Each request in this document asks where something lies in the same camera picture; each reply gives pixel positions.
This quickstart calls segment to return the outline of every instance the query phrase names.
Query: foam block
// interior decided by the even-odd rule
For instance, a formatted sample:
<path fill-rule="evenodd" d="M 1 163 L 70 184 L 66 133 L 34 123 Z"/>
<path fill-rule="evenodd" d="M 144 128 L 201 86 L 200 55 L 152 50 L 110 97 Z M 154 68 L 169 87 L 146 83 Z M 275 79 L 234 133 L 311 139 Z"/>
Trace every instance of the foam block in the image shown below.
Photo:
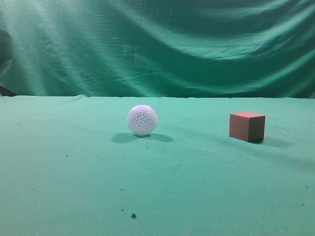
<path fill-rule="evenodd" d="M 266 116 L 253 112 L 230 114 L 230 137 L 246 142 L 262 141 L 265 135 Z"/>

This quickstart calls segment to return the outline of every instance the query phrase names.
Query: wrinkled fabric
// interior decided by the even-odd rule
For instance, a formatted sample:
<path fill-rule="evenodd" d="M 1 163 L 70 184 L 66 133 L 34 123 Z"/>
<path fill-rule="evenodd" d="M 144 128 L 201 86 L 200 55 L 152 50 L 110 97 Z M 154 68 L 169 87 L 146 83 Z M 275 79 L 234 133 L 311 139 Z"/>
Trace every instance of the wrinkled fabric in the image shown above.
<path fill-rule="evenodd" d="M 6 31 L 0 30 L 0 76 L 9 69 L 12 60 L 12 38 Z"/>
<path fill-rule="evenodd" d="M 21 95 L 310 98 L 314 23 L 313 0 L 1 0 L 14 60 L 0 85 Z"/>

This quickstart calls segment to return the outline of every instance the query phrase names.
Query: white ball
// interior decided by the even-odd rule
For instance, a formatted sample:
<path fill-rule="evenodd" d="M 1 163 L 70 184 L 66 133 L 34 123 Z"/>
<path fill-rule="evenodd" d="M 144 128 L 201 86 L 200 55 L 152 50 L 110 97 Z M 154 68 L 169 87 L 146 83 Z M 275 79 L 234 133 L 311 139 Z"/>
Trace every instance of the white ball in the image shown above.
<path fill-rule="evenodd" d="M 150 134 L 158 124 L 158 116 L 152 107 L 138 105 L 128 113 L 129 129 L 137 135 Z"/>

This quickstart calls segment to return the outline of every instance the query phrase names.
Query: dimpled ball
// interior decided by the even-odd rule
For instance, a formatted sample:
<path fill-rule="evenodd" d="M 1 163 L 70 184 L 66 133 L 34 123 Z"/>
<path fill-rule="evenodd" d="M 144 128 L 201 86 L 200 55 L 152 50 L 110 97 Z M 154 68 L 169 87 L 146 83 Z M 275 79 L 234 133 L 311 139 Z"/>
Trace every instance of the dimpled ball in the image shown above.
<path fill-rule="evenodd" d="M 150 134 L 158 124 L 158 117 L 152 107 L 138 105 L 128 113 L 129 129 L 140 136 Z"/>

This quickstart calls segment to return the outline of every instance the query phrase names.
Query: golf ball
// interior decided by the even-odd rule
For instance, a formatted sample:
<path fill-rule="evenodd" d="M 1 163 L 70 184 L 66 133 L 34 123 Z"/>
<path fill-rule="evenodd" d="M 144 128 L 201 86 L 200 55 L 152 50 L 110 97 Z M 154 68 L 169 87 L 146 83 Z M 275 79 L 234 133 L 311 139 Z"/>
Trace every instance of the golf ball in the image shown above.
<path fill-rule="evenodd" d="M 138 105 L 133 107 L 127 117 L 129 129 L 140 136 L 150 134 L 158 124 L 158 116 L 152 107 Z"/>

